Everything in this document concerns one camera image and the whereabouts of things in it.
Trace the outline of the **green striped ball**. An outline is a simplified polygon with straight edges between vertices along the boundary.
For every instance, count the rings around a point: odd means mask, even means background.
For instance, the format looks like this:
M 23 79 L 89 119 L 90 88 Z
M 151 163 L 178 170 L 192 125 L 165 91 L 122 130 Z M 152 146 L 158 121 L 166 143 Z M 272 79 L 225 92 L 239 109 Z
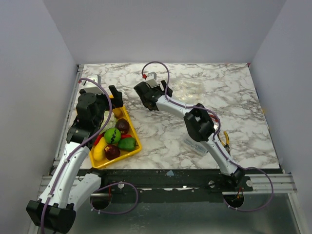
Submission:
M 116 127 L 108 129 L 104 134 L 108 144 L 117 144 L 121 140 L 121 132 Z

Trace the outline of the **clear zip top bag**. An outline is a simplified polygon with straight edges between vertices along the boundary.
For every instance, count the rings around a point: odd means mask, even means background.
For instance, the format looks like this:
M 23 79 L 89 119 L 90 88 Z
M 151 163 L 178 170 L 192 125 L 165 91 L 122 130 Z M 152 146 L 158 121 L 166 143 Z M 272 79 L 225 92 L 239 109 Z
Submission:
M 203 82 L 191 78 L 171 78 L 169 88 L 173 91 L 173 99 L 187 104 L 199 103 L 205 92 Z

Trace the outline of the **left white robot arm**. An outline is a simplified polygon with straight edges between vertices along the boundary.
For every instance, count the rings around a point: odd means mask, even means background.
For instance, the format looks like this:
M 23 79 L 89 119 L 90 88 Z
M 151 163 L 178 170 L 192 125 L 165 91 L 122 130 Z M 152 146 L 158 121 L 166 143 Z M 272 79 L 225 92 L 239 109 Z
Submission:
M 76 105 L 77 116 L 67 133 L 63 156 L 45 190 L 36 201 L 29 201 L 26 211 L 36 226 L 66 234 L 71 229 L 76 213 L 93 191 L 104 192 L 108 180 L 90 174 L 73 187 L 82 162 L 88 156 L 102 129 L 104 113 L 123 106 L 122 93 L 110 85 L 112 97 L 80 90 Z

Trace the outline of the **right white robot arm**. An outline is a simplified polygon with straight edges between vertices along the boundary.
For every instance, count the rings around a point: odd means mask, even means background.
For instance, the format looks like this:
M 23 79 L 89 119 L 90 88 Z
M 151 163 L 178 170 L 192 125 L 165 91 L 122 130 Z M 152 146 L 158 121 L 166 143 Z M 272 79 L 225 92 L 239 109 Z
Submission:
M 221 122 L 218 116 L 202 104 L 190 106 L 172 99 L 160 87 L 142 81 L 134 87 L 143 105 L 150 111 L 163 111 L 184 120 L 188 135 L 202 144 L 218 164 L 224 185 L 235 191 L 242 185 L 244 170 L 234 161 L 218 138 Z

